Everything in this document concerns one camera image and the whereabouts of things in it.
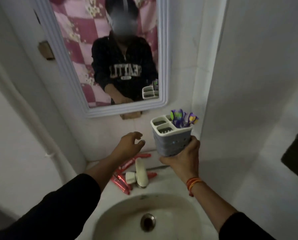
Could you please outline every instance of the orange thread bracelet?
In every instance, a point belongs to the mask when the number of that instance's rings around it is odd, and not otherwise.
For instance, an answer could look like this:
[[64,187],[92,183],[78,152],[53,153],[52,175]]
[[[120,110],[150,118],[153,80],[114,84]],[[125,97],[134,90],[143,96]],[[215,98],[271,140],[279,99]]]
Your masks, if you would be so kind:
[[200,183],[200,182],[203,182],[203,181],[202,181],[200,178],[198,178],[198,177],[192,177],[192,178],[188,179],[188,181],[187,181],[187,189],[188,189],[188,191],[189,191],[189,195],[190,195],[191,197],[193,197],[193,194],[192,194],[192,192],[191,192],[192,187],[193,187],[196,183]]

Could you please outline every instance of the white mirror frame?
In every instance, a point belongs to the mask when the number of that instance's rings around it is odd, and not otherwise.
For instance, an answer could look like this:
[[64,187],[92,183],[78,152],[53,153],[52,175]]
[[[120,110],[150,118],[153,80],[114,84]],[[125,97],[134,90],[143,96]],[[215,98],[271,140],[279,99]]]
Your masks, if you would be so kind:
[[61,78],[65,81],[68,90],[67,95],[70,101],[75,100],[77,111],[83,113],[85,117],[102,117],[119,115],[135,111],[159,108],[168,103],[169,79],[171,72],[171,52],[170,52],[170,0],[157,0],[158,17],[158,43],[159,43],[159,98],[134,102],[129,104],[101,106],[89,108],[87,100],[82,91],[79,78],[71,62],[63,37],[51,8],[49,0],[33,0],[35,10],[39,16],[47,40],[58,63]]

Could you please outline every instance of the faucet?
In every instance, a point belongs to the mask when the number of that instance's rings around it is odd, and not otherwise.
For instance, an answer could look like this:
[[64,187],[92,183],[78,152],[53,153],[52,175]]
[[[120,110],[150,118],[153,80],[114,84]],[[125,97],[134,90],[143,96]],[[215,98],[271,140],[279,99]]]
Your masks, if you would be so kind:
[[135,160],[135,173],[126,173],[126,182],[127,184],[133,184],[137,182],[137,184],[143,189],[147,187],[149,184],[149,179],[142,158],[137,158]]

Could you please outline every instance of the drain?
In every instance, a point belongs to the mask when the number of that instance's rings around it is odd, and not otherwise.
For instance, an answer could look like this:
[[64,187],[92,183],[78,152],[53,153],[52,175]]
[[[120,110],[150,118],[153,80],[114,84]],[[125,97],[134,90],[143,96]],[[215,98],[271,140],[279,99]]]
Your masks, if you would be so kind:
[[156,226],[156,219],[152,214],[144,214],[141,218],[140,226],[144,232],[151,232]]

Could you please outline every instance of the person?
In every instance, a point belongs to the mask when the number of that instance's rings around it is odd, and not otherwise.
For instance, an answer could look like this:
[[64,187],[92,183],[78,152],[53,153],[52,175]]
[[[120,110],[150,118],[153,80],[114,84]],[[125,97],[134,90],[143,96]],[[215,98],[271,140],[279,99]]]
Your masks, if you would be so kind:
[[92,45],[95,82],[111,97],[111,104],[143,100],[142,88],[158,79],[151,47],[137,37],[139,9],[134,0],[105,0],[109,36]]
[[[84,223],[95,210],[115,169],[134,157],[144,146],[143,140],[135,143],[135,140],[140,140],[141,137],[139,132],[123,136],[108,157],[60,189],[47,194],[18,221],[0,231],[0,240],[77,238]],[[169,165],[186,184],[188,179],[199,177],[199,148],[200,142],[192,136],[191,142],[181,153],[174,157],[161,157],[160,161]],[[194,184],[191,192],[210,218],[220,240],[273,239],[205,182]]]

